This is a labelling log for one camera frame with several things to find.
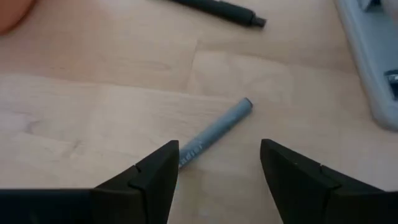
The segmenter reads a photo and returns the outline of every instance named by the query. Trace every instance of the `orange object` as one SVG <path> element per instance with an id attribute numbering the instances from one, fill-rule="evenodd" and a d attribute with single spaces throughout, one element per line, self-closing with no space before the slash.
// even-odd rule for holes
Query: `orange object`
<path id="1" fill-rule="evenodd" d="M 0 34 L 17 25 L 33 3 L 34 0 L 0 0 Z"/>

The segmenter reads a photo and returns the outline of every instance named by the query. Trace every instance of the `wood grain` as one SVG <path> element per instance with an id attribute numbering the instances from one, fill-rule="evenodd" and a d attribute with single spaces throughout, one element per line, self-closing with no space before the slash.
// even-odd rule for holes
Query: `wood grain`
<path id="1" fill-rule="evenodd" d="M 252 115 L 180 173 L 169 223 L 282 223 L 262 138 L 398 189 L 396 133 L 372 120 L 333 2 L 231 1 L 266 29 L 168 1 L 39 1 L 0 37 L 0 187 L 93 187 L 247 96 Z"/>

